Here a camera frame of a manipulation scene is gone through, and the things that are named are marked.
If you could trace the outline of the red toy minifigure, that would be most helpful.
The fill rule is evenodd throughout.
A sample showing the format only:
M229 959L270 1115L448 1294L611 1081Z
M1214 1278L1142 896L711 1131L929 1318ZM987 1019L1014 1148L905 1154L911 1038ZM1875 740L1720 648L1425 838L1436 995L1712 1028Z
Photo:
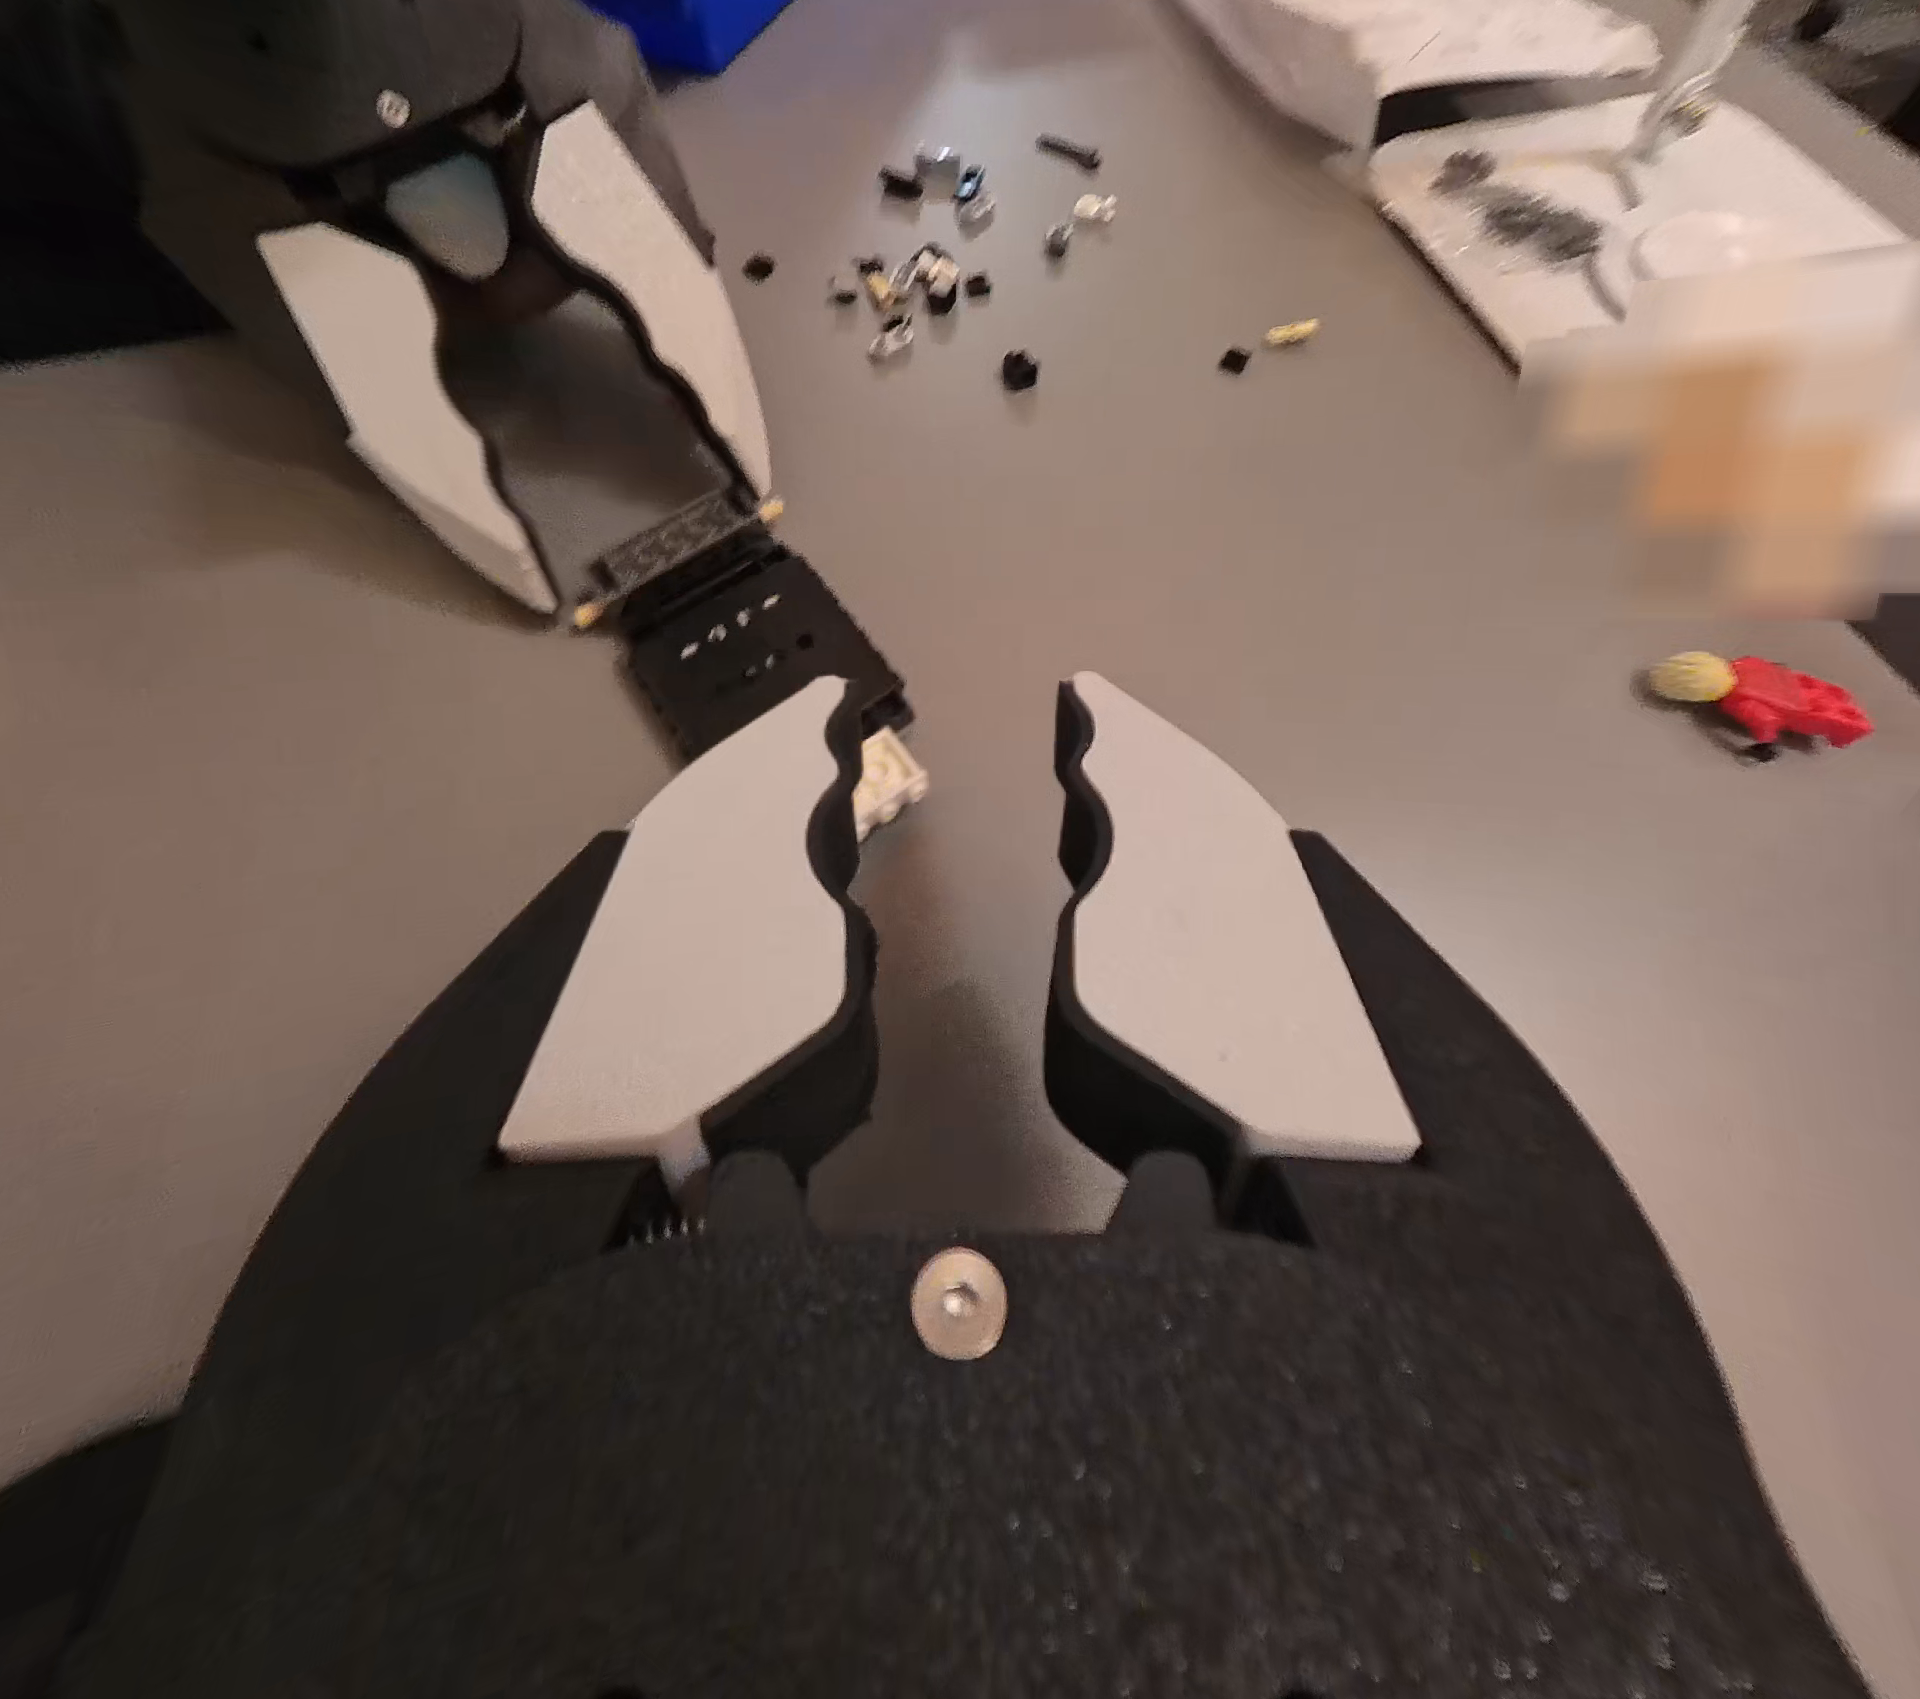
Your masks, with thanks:
M1875 734L1875 719L1841 685L1764 655L1685 648L1650 658L1640 689L1646 703L1709 723L1746 765L1773 765L1783 751L1848 751Z

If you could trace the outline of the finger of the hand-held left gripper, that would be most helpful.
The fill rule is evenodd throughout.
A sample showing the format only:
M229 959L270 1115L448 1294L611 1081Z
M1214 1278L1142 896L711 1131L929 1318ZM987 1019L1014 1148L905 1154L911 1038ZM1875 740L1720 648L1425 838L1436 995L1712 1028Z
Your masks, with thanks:
M340 227L261 232L255 258L343 411L348 456L492 593L555 617L543 557L480 432L440 384L440 318L406 254Z
M594 105L540 134L528 215L689 399L752 498L771 498L771 448L733 298Z

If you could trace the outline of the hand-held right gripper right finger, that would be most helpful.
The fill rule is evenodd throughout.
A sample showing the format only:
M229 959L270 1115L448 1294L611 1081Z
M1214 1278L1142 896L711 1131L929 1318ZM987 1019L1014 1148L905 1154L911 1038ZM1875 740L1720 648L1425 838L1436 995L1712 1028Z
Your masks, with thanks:
M1415 1160L1282 817L1098 672L1060 685L1056 781L1056 1120L1098 1160Z

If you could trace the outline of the grey desk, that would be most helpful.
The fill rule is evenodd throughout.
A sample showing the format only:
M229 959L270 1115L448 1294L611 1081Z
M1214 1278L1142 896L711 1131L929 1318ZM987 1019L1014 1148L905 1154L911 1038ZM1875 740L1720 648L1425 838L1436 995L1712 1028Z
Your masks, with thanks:
M1848 626L1640 621L1592 465L1162 0L794 0L668 140L730 263L778 258L733 291L790 533L929 758L861 866L880 1081L816 1222L1117 1193L1038 1081L1091 666L1550 1065L1833 1629L1913 1694L1913 696ZM974 239L876 204L916 142L987 165ZM1046 269L1082 188L1117 220ZM999 285L876 365L823 284L916 239ZM1258 348L1279 322L1316 341ZM1829 680L1875 734L1746 765L1646 703L1685 648ZM660 781L611 655L465 580L229 341L8 365L8 1479L177 1406L361 1075Z

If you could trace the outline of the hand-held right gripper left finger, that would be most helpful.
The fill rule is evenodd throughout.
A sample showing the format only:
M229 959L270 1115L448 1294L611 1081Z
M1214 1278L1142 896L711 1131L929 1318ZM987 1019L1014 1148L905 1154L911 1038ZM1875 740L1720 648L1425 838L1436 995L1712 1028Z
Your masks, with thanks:
M500 1123L510 1164L730 1154L803 1185L876 1093L876 929L855 908L861 708L816 680L633 824Z

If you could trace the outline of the scattered small toy bricks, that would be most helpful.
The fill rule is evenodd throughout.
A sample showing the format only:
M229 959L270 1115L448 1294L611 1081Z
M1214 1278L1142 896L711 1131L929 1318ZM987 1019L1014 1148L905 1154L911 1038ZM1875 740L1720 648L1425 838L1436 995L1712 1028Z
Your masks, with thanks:
M1060 161L1082 177L1098 177L1098 149L1060 140L1060 134L1038 134L1038 158ZM987 165L952 142L916 142L911 161L876 165L876 204L897 206L905 220L920 206L945 206L958 239L974 239L992 220L999 220L999 193L987 185ZM1073 204L1068 220L1056 220L1044 232L1044 263L1060 269L1073 258L1075 232L1108 232L1117 220L1117 193L1082 188ZM739 258L745 284L771 284L778 258L771 254L745 254ZM920 329L952 322L958 305L987 305L992 298L992 275L974 269L958 247L945 239L916 239L897 263L886 263L880 254L861 254L849 258L849 269L835 269L823 284L823 305L835 318L872 313L872 343L864 354L876 365L897 361ZM1245 371L1256 361L1249 343L1222 348L1222 371ZM999 384L1010 399L1038 393L1044 361L1030 348L1004 348L999 361Z

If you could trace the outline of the dark toy brick assembly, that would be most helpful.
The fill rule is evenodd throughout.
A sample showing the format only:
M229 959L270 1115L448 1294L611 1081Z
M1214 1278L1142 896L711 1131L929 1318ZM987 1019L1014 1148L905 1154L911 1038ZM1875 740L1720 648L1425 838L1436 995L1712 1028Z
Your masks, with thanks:
M683 758L702 758L816 680L840 680L861 712L855 834L872 838L929 796L905 749L905 680L771 525L778 498L689 498L584 564L575 634L617 636Z

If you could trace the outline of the clear bag of black gears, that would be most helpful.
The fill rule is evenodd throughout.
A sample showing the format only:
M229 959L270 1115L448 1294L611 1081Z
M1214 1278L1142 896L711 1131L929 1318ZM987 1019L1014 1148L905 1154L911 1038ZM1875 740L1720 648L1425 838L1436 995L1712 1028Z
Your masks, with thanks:
M1630 318L1634 185L1600 149L1412 134L1367 158L1376 215L1458 298L1584 298Z

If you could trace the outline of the white book stand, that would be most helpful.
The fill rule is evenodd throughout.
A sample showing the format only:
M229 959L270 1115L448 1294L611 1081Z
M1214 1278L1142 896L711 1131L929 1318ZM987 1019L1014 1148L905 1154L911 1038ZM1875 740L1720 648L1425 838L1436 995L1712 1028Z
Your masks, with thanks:
M1899 254L1907 237L1865 193L1793 149L1779 127L1720 97L1758 0L1704 0L1685 41L1664 58L1650 97L1556 105L1538 115L1464 119L1504 142L1600 149L1634 185L1630 318L1592 322L1572 298L1458 298L1516 365L1550 371L1614 332L1646 341L1685 285L1727 291L1743 275L1783 285L1789 269Z

